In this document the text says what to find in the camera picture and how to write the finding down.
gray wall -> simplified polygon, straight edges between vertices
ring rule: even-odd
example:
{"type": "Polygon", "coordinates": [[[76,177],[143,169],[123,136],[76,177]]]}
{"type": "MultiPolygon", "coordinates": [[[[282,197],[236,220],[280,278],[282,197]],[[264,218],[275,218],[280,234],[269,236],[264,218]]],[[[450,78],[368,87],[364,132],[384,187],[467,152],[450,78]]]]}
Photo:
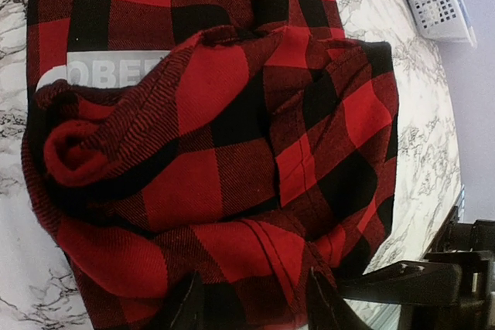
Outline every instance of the gray wall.
{"type": "Polygon", "coordinates": [[[495,0],[464,0],[478,48],[439,44],[466,185],[466,221],[495,219],[495,0]]]}

gray label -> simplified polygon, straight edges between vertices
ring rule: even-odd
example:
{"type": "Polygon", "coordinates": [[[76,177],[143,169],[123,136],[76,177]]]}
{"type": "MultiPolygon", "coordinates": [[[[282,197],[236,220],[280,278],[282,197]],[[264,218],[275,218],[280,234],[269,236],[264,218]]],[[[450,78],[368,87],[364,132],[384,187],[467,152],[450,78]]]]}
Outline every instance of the gray label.
{"type": "Polygon", "coordinates": [[[134,86],[170,51],[126,50],[67,54],[69,84],[94,88],[134,86]]]}

rolled fabric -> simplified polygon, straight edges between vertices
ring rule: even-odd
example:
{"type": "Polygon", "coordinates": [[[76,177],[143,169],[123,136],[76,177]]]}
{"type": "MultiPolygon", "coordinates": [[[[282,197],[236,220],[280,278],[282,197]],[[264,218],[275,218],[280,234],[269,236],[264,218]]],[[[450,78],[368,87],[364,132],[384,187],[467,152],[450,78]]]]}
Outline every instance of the rolled fabric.
{"type": "Polygon", "coordinates": [[[205,328],[298,328],[310,270],[361,275],[390,233],[391,50],[335,0],[29,0],[27,43],[26,184],[96,330],[144,329],[193,272],[205,328]]]}

white marble surface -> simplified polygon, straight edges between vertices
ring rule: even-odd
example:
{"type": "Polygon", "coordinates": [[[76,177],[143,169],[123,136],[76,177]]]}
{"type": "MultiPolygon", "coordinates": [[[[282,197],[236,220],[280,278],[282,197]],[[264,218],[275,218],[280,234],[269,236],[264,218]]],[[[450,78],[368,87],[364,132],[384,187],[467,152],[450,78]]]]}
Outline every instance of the white marble surface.
{"type": "MultiPolygon", "coordinates": [[[[22,177],[26,1],[0,0],[0,330],[89,330],[69,267],[36,223],[22,177]]],[[[418,36],[405,0],[339,5],[349,37],[391,43],[400,94],[394,229],[374,270],[419,258],[449,211],[460,190],[456,129],[438,50],[418,36]]],[[[352,305],[368,322],[383,308],[352,305]]]]}

white tag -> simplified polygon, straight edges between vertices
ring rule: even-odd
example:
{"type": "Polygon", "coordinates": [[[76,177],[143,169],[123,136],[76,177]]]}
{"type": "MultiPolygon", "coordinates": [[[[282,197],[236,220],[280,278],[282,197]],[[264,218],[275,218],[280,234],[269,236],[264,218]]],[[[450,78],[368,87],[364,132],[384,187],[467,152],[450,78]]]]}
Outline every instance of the white tag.
{"type": "Polygon", "coordinates": [[[168,50],[70,52],[67,65],[56,66],[43,74],[36,89],[58,79],[93,88],[134,86],[169,53],[168,50]]]}

